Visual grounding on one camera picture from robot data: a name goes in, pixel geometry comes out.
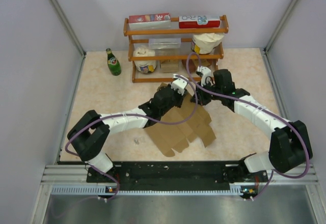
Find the brown cardboard box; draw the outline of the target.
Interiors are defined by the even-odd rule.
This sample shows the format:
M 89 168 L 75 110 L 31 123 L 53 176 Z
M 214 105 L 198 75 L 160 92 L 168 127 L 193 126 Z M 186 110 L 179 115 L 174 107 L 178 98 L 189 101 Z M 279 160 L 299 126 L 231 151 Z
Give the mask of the brown cardboard box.
M 161 119 L 163 122 L 179 122 L 188 117 L 195 103 L 191 102 L 192 96 L 187 94 L 181 108 L 173 107 Z M 175 151 L 181 153 L 189 144 L 200 139 L 203 146 L 210 146 L 216 135 L 210 126 L 212 119 L 203 106 L 198 105 L 193 116 L 186 122 L 178 125 L 164 125 L 156 123 L 145 128 L 146 133 L 166 157 L 175 156 Z

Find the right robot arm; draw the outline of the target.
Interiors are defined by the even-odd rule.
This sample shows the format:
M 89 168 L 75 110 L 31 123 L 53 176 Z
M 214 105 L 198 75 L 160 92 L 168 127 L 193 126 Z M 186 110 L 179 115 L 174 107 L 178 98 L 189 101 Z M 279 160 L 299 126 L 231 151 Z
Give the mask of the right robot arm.
M 232 112 L 248 119 L 270 140 L 268 151 L 240 160 L 242 165 L 237 173 L 242 180 L 250 181 L 257 172 L 265 170 L 285 175 L 302 163 L 310 163 L 313 152 L 307 127 L 302 121 L 281 118 L 257 102 L 245 89 L 237 89 L 227 69 L 212 72 L 199 66 L 196 74 L 201 80 L 196 84 L 193 102 L 207 105 L 218 100 Z

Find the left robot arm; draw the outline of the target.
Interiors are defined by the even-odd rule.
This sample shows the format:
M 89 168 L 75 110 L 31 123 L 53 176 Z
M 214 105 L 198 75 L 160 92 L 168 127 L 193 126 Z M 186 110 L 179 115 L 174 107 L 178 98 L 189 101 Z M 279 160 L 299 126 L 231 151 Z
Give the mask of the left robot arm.
M 102 151 L 107 137 L 130 129 L 162 124 L 162 117 L 170 109 L 180 107 L 186 94 L 187 89 L 169 84 L 159 88 L 153 98 L 132 110 L 111 115 L 90 110 L 68 132 L 67 138 L 83 162 L 97 168 L 103 181 L 111 181 L 116 170 L 111 159 Z

